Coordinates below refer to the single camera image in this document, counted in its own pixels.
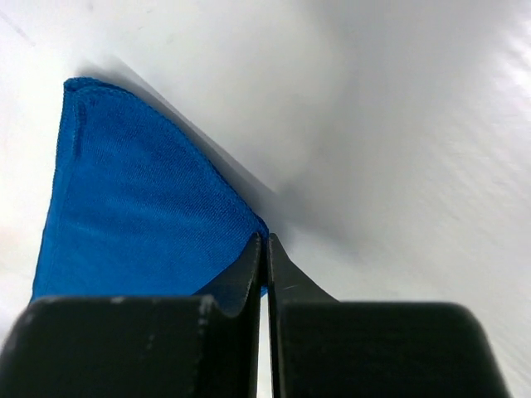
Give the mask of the blue microfiber towel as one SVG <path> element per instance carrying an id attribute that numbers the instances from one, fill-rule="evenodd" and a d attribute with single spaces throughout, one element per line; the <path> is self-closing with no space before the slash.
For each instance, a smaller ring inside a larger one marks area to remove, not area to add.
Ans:
<path id="1" fill-rule="evenodd" d="M 171 120 L 138 96 L 63 85 L 51 201 L 32 298 L 190 295 L 265 222 Z"/>

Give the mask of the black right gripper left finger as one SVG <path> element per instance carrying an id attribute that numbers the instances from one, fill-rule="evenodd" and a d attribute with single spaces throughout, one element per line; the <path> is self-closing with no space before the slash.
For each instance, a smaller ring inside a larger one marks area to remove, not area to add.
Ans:
<path id="1" fill-rule="evenodd" d="M 261 238 L 192 296 L 47 297 L 1 353 L 4 397 L 253 397 Z"/>

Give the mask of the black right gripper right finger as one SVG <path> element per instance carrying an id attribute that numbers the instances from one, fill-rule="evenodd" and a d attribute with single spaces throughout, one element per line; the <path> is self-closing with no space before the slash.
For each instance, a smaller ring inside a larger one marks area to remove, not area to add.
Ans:
<path id="1" fill-rule="evenodd" d="M 506 397 L 484 329 L 457 303 L 342 302 L 266 247 L 276 397 Z"/>

